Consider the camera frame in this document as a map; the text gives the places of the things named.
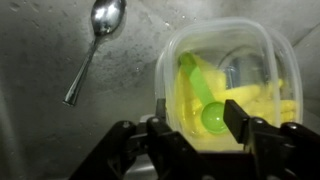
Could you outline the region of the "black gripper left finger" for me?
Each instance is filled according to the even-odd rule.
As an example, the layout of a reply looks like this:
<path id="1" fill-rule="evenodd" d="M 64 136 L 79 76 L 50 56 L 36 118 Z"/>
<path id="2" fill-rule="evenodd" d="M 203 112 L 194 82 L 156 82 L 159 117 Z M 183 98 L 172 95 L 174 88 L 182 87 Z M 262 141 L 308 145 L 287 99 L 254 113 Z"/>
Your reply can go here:
<path id="1" fill-rule="evenodd" d="M 155 114 L 161 119 L 166 119 L 166 99 L 165 98 L 160 98 L 157 100 Z"/>

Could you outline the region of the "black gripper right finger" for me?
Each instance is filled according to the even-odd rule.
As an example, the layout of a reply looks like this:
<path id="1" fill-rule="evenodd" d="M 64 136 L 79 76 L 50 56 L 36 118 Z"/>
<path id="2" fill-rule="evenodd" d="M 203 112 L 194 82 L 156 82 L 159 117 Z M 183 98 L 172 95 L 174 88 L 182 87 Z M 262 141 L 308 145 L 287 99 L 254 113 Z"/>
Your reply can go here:
<path id="1" fill-rule="evenodd" d="M 245 143 L 249 115 L 234 101 L 225 101 L 223 119 L 238 144 Z"/>

